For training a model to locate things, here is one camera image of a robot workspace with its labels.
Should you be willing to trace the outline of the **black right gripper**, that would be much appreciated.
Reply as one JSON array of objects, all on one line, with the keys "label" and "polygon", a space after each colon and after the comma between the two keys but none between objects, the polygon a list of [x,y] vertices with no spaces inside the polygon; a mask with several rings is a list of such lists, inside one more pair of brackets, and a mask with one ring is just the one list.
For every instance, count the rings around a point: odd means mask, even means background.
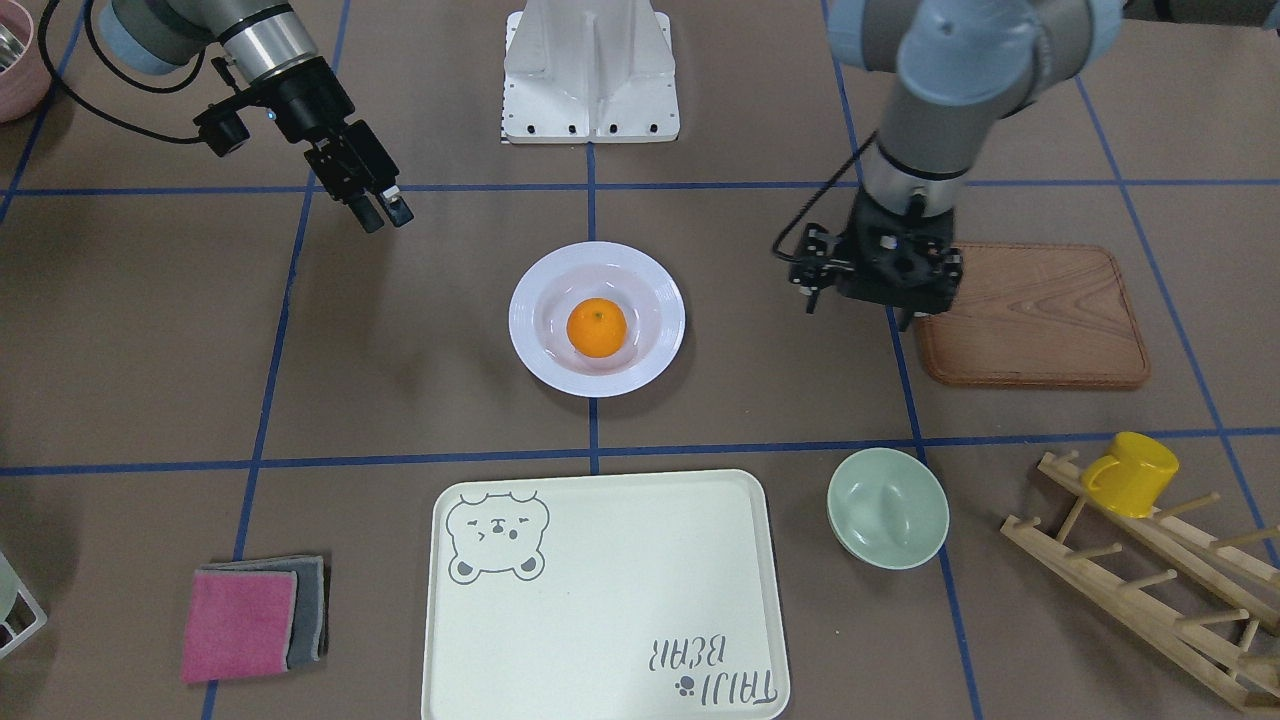
[{"label": "black right gripper", "polygon": [[349,201],[365,233],[385,222],[370,197],[380,200],[393,227],[413,219],[398,184],[398,167],[365,120],[351,120],[355,105],[329,63],[301,61],[262,82],[262,99],[291,143],[306,142],[303,152],[332,199]]}]

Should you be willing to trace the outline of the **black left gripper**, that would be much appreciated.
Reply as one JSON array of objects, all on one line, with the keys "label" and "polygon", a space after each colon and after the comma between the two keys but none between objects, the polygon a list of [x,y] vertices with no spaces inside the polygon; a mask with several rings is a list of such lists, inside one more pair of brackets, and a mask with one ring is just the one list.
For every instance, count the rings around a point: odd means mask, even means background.
[{"label": "black left gripper", "polygon": [[927,217],[923,206],[923,199],[913,199],[897,214],[868,191],[858,191],[826,261],[835,288],[846,297],[905,313],[948,311],[965,272],[954,246],[956,213]]}]

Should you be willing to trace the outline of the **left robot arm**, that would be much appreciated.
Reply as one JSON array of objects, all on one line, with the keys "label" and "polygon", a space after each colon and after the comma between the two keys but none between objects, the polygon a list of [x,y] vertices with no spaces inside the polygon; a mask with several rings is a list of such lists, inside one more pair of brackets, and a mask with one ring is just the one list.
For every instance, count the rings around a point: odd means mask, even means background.
[{"label": "left robot arm", "polygon": [[836,59],[890,73],[878,129],[859,152],[861,181],[837,234],[805,229],[796,281],[812,293],[896,307],[951,309],[964,275],[957,197],[989,132],[1103,55],[1120,1],[835,1]]}]

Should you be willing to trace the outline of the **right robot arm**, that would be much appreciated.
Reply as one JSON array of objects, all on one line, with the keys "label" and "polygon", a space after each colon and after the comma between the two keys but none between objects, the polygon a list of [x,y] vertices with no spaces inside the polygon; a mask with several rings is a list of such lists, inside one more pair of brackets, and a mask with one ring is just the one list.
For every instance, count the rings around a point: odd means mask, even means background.
[{"label": "right robot arm", "polygon": [[195,119],[195,142],[224,158],[243,146],[247,108],[269,111],[328,195],[372,233],[402,227],[413,213],[399,169],[338,81],[288,1],[110,1],[99,17],[108,47],[133,70],[163,76],[218,45],[212,64],[232,95]]}]

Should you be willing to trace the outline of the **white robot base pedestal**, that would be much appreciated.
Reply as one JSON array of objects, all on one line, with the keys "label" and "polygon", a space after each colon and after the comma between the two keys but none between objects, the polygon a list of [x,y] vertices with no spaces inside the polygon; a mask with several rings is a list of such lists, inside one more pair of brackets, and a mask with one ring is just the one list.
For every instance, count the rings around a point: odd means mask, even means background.
[{"label": "white robot base pedestal", "polygon": [[649,1],[529,1],[506,18],[507,143],[678,138],[672,24]]}]

